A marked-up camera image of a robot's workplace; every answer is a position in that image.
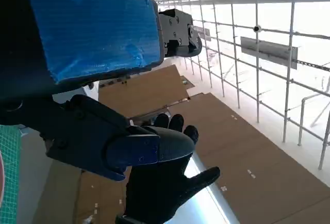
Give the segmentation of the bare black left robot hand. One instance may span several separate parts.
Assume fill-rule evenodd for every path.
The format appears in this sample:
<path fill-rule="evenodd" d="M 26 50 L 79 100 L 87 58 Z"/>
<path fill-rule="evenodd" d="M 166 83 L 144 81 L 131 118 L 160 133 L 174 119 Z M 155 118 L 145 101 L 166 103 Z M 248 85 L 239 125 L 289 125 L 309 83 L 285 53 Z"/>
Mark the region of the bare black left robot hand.
<path fill-rule="evenodd" d="M 128 166 L 190 155 L 192 139 L 132 126 L 85 95 L 53 95 L 201 50 L 191 16 L 154 0 L 1 0 L 1 124 L 38 131 L 52 159 L 121 181 Z"/>

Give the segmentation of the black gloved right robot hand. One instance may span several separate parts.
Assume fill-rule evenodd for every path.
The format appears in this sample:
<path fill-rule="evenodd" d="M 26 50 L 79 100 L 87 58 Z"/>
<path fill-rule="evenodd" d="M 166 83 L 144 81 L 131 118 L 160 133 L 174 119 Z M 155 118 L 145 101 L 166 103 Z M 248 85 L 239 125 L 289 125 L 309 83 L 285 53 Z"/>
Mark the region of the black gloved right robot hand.
<path fill-rule="evenodd" d="M 184 175 L 199 133 L 184 118 L 159 114 L 152 126 L 130 126 L 120 118 L 121 133 L 110 147 L 118 154 L 115 165 L 131 166 L 126 205 L 116 223 L 165 223 L 177 209 L 212 184 L 220 169 L 212 167 L 188 178 Z"/>

